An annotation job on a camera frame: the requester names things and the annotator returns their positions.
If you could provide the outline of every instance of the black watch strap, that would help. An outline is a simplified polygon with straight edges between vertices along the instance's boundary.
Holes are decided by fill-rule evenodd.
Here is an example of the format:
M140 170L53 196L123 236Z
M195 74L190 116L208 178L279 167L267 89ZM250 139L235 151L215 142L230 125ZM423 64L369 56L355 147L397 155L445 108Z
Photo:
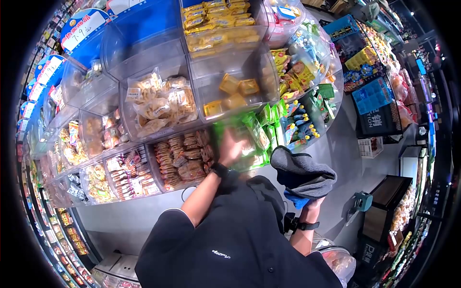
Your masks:
M229 169L226 166L222 165L219 162L214 162L210 167L219 178L225 179L229 174Z
M300 230L314 230L320 225L320 222L315 222L314 224L310 223L298 223L296 226L297 229Z

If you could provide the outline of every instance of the gray floor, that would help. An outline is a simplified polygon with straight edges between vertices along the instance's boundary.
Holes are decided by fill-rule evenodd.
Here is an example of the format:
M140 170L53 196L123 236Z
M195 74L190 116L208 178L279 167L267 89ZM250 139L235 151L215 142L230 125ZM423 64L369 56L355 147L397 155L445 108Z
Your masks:
M352 253L363 219L363 215L359 214L351 225L345 227L346 212L354 203L352 196L355 192L371 192L387 174L398 175L398 155L402 147L414 144L416 132L416 126L409 127L398 144L385 145L384 151L375 159L362 159L355 137L355 121L352 99L345 96L326 135L305 150L317 162L328 164L338 175L337 183L322 204L320 226L316 232ZM271 166L265 166L252 174L276 179L277 173ZM272 182L283 193L284 187L275 180ZM191 191L186 191L183 197L187 198ZM138 255L158 216L167 208L181 206L181 194L182 191L175 191L126 202L79 207L77 210L102 256L114 249ZM295 211L289 201L287 210Z

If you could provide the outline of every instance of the black t-shirt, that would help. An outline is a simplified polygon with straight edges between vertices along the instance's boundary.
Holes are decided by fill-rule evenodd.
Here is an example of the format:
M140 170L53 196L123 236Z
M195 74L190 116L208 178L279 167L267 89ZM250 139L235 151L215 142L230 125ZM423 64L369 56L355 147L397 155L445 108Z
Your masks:
M163 212L135 271L143 288L342 287L319 252L291 246L273 204L245 183L218 195L196 228L180 209Z

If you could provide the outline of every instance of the gray cloth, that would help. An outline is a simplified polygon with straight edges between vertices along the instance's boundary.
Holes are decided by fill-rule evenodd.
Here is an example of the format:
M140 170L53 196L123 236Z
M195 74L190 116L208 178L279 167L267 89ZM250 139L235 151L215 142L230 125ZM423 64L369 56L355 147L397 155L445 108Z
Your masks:
M286 191L300 198L319 199L331 191L336 172L326 164L318 164L306 153L292 154L278 146L272 153L271 166L277 170L277 181Z

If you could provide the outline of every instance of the white embroidered logo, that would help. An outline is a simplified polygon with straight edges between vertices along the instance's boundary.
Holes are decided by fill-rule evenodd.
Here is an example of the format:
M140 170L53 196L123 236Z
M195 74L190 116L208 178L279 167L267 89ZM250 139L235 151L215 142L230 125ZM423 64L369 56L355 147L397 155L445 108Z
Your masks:
M218 250L212 250L212 252L215 253L215 254L218 255L218 256L224 256L224 258L228 258L228 259L231 258L230 256L227 256L226 254L222 254L222 253L219 252Z

